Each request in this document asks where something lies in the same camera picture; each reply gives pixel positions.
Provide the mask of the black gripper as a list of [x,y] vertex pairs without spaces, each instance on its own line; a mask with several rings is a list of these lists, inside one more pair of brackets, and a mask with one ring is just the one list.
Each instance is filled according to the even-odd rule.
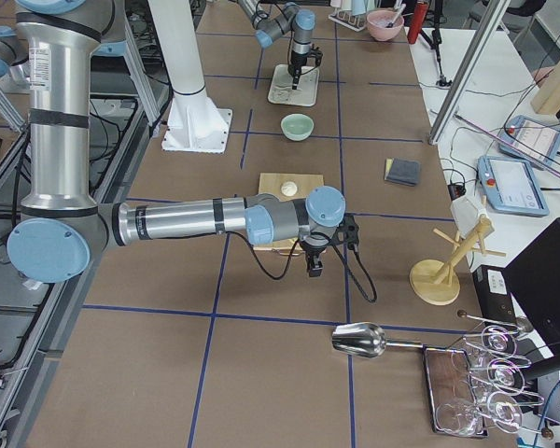
[[310,277],[319,277],[323,272],[321,254],[330,245],[331,239],[327,235],[308,235],[300,240]]
[[292,89],[298,88],[302,68],[307,64],[308,56],[306,53],[290,52],[288,72],[292,76]]

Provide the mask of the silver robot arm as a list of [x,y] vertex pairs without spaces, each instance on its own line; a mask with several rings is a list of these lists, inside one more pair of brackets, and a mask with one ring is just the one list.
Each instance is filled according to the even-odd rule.
[[290,34],[287,71],[291,76],[291,88],[296,90],[305,74],[303,68],[308,60],[314,58],[314,68],[317,68],[323,58],[320,48],[312,42],[315,29],[314,12],[294,2],[287,2],[283,7],[279,7],[279,13],[271,18],[268,13],[259,9],[259,1],[238,0],[237,4],[249,18],[255,30],[255,38],[263,49],[268,48],[280,37]]
[[[164,206],[98,204],[89,193],[91,56],[102,44],[125,43],[124,1],[16,1],[17,28],[29,44],[32,177],[21,200],[21,222],[8,236],[14,267],[43,283],[82,273],[111,246],[186,239],[245,230],[244,241],[269,244],[297,238],[310,276],[319,254],[344,223],[345,199],[334,187],[281,202],[272,194]],[[231,110],[208,97],[189,1],[149,1],[174,93],[166,150],[223,152]],[[263,48],[291,32],[290,72],[297,81],[316,48],[313,11],[288,2],[275,18],[256,1],[238,1]]]

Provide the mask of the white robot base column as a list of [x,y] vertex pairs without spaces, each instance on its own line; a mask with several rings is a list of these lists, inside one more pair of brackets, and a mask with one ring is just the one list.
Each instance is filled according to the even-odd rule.
[[208,96],[189,2],[153,0],[149,8],[174,94],[162,148],[224,152],[232,111]]

